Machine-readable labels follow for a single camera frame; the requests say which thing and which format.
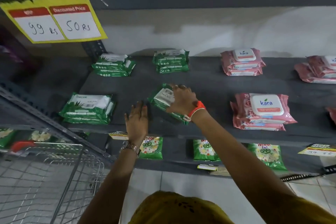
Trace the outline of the green wet wipes packet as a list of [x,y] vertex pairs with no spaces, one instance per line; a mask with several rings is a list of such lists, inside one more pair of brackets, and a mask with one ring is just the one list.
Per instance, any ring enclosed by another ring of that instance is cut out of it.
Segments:
[[127,71],[133,69],[135,65],[136,62],[130,60],[127,55],[103,53],[91,67],[99,70]]
[[166,111],[166,109],[175,101],[172,86],[169,84],[163,83],[159,86],[158,89],[148,98],[148,101],[155,107],[172,116],[174,119],[182,122],[184,125],[189,124],[189,120],[187,120],[186,116],[176,112],[169,113]]
[[189,63],[189,53],[184,49],[155,51],[152,62],[157,66],[184,66]]
[[94,69],[94,72],[97,75],[103,76],[103,77],[129,77],[131,75],[131,72],[129,71],[112,71],[112,70],[103,70],[103,69]]
[[95,117],[68,117],[63,119],[63,122],[71,124],[109,124],[110,121],[109,116],[102,119]]
[[115,108],[111,95],[72,93],[70,99],[59,112],[65,119],[94,120],[108,123]]

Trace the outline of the orange wristband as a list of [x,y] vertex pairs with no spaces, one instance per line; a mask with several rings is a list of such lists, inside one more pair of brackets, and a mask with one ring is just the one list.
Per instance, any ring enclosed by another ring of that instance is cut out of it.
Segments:
[[192,120],[193,115],[199,110],[206,110],[206,107],[201,101],[197,101],[195,108],[187,115],[189,120]]

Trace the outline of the person's left hand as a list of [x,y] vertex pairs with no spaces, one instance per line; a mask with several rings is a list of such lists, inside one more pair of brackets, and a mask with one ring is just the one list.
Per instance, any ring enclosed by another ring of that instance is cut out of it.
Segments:
[[149,120],[135,117],[129,120],[125,119],[125,124],[128,134],[128,141],[137,146],[140,146],[144,141],[145,137],[148,135]]

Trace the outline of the person's right hand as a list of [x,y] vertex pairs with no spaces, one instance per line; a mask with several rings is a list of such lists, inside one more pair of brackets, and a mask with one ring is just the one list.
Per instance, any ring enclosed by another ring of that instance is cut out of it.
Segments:
[[198,99],[189,87],[184,85],[169,84],[174,92],[175,104],[177,113],[187,116],[196,106]]

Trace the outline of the grey metal shelf rack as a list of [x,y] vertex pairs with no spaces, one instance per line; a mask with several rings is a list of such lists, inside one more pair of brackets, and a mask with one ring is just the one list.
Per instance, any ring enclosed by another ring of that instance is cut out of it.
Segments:
[[[310,84],[300,80],[294,65],[297,58],[265,58],[267,66],[260,76],[226,76],[219,57],[191,57],[187,73],[159,75],[149,56],[134,57],[131,77],[104,78],[95,74],[91,60],[84,57],[42,58],[33,73],[22,71],[19,64],[0,56],[0,127],[17,130],[45,129],[66,135],[76,143],[99,148],[99,153],[116,158],[121,140],[112,141],[108,134],[125,132],[124,113],[131,104],[147,99],[163,83],[181,83],[191,87],[209,113],[243,143],[279,145],[290,174],[336,174],[335,159],[323,162],[319,156],[299,154],[313,143],[336,145],[336,126],[325,107],[336,107],[336,86]],[[73,92],[87,95],[112,95],[116,107],[107,125],[65,123],[58,112]],[[288,95],[290,114],[296,124],[285,125],[286,131],[240,130],[233,126],[230,102],[236,93]]]

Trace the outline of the yellow hanging price sign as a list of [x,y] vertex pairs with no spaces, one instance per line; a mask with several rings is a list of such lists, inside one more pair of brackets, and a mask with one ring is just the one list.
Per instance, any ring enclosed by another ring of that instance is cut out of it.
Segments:
[[0,0],[0,9],[33,44],[107,39],[90,0]]

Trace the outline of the yellow shirt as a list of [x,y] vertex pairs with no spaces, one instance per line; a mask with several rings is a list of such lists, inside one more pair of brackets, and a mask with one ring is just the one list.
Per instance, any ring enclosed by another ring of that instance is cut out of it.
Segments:
[[[283,193],[257,197],[255,210],[266,224],[336,224],[336,217],[304,198]],[[215,203],[157,191],[136,209],[128,224],[234,224]]]

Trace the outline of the person's left forearm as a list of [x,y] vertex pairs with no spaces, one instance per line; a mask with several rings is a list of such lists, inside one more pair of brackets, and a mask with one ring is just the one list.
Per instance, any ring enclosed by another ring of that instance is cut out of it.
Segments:
[[77,224],[118,224],[137,159],[131,149],[123,149]]

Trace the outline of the black perforated metal strip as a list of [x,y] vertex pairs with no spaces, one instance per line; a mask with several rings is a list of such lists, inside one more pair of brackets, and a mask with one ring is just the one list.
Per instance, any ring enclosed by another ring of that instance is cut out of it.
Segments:
[[304,180],[309,178],[316,178],[323,176],[321,174],[291,174],[287,176],[281,177],[282,182],[291,182],[291,181],[297,181],[297,180]]

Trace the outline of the silver wristwatch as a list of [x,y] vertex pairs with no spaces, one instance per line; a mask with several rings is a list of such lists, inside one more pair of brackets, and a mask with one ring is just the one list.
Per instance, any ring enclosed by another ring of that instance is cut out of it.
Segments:
[[136,153],[137,157],[139,157],[140,152],[141,152],[141,149],[140,149],[139,146],[137,146],[137,145],[135,145],[135,144],[133,144],[133,143],[131,143],[129,141],[124,141],[123,142],[123,145],[122,145],[122,147],[120,149],[120,153],[121,153],[122,150],[125,150],[125,149],[132,150],[133,152]]

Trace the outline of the pink wet wipes packet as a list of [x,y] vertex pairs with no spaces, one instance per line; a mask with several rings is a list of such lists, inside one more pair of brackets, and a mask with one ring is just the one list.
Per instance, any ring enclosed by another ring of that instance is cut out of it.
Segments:
[[307,61],[309,68],[318,78],[336,78],[336,55],[308,56]]
[[244,68],[244,69],[230,69],[224,67],[223,70],[225,74],[228,76],[258,76],[263,74],[261,67]]
[[221,53],[222,64],[228,69],[250,69],[264,67],[266,64],[260,56],[260,50],[241,48]]
[[318,78],[308,63],[298,63],[294,69],[303,82],[336,85],[336,78]]
[[230,102],[233,111],[233,127],[241,130],[286,131],[283,124],[250,123],[237,117],[238,105]]
[[288,98],[285,94],[237,93],[236,117],[246,123],[295,124]]

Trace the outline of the person's right forearm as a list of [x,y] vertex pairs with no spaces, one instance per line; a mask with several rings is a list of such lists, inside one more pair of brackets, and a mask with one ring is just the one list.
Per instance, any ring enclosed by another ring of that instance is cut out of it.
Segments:
[[192,121],[219,155],[234,182],[255,209],[263,202],[274,204],[276,197],[296,195],[275,173],[225,130],[209,113],[201,109]]

